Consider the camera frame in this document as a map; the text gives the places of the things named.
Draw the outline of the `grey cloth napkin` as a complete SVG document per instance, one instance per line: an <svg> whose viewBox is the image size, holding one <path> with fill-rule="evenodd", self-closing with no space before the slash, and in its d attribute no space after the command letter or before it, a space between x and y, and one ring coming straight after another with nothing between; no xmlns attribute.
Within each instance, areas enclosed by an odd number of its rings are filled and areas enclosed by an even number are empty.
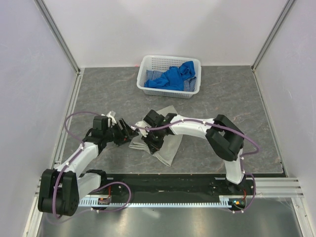
<svg viewBox="0 0 316 237"><path fill-rule="evenodd" d="M177 115L177 111L173 106L165 107L159 111L150 110L143 120L137 122L136 125L147 128L161 127L171 121L175 115ZM169 128L155 131L141 129L139 135L131 140L129 148L145 151L170 167L181 141L182 136L173 135Z"/></svg>

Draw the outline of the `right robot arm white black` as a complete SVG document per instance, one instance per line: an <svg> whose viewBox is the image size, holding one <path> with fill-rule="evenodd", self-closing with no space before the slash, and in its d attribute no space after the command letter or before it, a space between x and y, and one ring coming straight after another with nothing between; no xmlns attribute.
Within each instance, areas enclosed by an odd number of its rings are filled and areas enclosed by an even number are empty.
<svg viewBox="0 0 316 237"><path fill-rule="evenodd" d="M188 135L207 140L215 154L224 161L227 191L235 195L243 190L244 173L240 163L243 133L226 116L197 119L175 113L163 116L150 110L137 126L152 154L162 148L168 135Z"/></svg>

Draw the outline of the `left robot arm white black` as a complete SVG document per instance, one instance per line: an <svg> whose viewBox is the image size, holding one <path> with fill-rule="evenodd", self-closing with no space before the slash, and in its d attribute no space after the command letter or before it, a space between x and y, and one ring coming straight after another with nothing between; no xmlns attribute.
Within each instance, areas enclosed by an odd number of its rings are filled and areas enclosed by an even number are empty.
<svg viewBox="0 0 316 237"><path fill-rule="evenodd" d="M115 120L114 113L96 115L92 127L77 150L57 168L41 175L38 210L56 218L73 216L79 202L90 193L104 194L111 186L105 171L87 170L108 143L121 146L138 136L124 119Z"/></svg>

